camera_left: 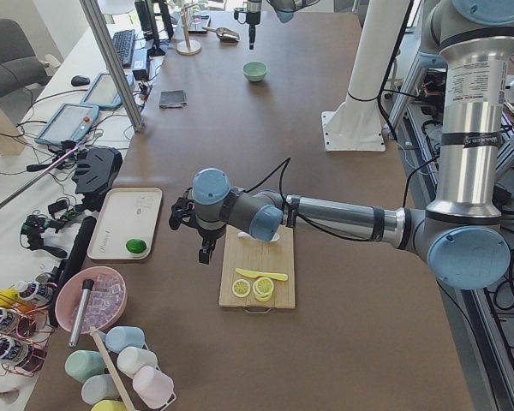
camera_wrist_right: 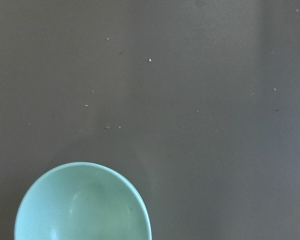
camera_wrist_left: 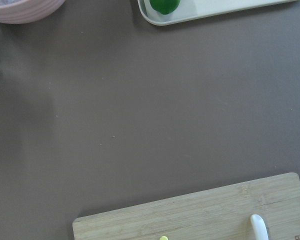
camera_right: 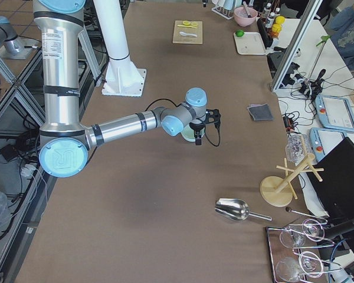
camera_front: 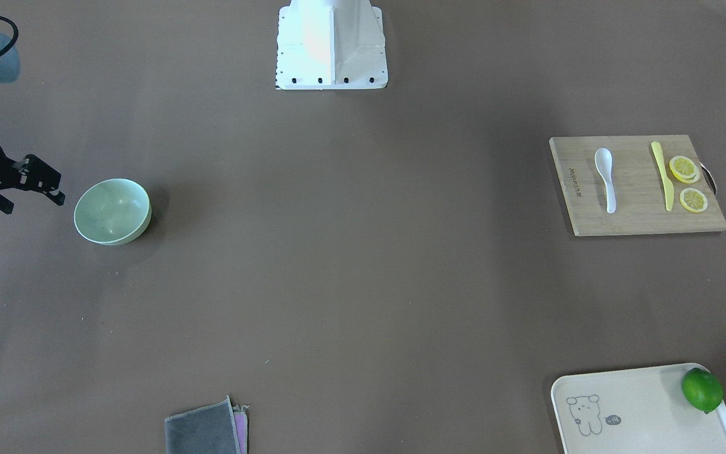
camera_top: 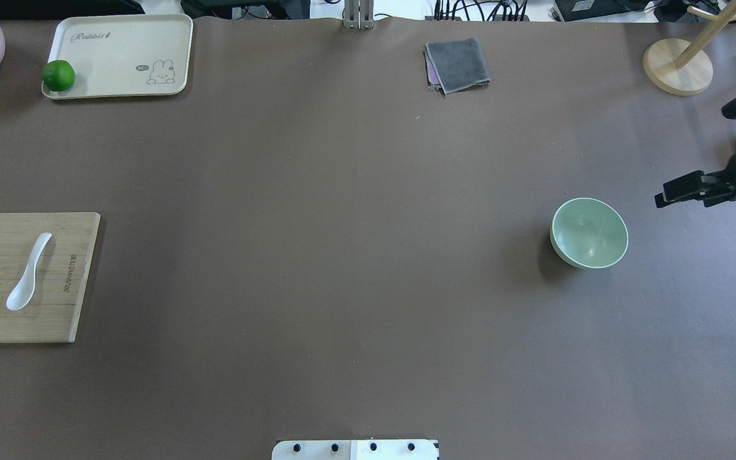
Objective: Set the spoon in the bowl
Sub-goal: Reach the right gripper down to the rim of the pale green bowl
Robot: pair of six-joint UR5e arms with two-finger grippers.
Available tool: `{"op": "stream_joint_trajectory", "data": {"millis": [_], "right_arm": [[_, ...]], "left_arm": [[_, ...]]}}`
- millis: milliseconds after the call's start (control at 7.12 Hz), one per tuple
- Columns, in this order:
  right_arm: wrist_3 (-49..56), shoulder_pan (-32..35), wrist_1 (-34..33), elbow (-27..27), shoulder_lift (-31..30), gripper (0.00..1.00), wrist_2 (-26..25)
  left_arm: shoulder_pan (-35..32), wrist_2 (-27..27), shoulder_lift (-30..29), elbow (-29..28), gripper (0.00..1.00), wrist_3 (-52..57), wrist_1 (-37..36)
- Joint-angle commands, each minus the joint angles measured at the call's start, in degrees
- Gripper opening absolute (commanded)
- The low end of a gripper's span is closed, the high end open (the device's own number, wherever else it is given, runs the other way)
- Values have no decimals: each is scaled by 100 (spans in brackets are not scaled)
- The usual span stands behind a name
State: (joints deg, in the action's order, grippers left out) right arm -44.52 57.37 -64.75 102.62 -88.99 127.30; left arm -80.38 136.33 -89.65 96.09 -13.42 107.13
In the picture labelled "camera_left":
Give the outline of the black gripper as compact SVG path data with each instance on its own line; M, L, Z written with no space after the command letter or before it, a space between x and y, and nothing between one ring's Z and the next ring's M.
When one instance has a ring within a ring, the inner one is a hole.
M248 47L250 50L254 49L256 38L256 25L260 24L262 9L262 0L247 0L246 1L246 23L248 27Z
M199 250L199 262L207 265L212 259L215 242L226 233L226 226L223 225L218 229L205 229L199 227L197 230L202 239L202 248Z

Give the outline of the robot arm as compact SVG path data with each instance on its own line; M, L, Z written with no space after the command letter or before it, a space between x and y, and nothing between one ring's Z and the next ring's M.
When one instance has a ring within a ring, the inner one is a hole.
M318 3L319 0L271 0L267 3L276 13L277 18L283 23L292 19L293 14L302 9L309 8ZM261 0L249 0L245 2L245 7L240 13L245 14L245 23L248 24L248 46L250 50L254 49L256 39L256 27L260 24L262 10Z
M303 220L343 240L383 241L414 253L453 288L497 282L511 262L493 186L506 64L514 52L514 1L440 1L421 42L447 65L438 185L425 209L389 211L270 190L251 194L222 170L208 168L194 177L190 203L189 222L202 239L200 262L210 261L228 227L270 241L280 225Z

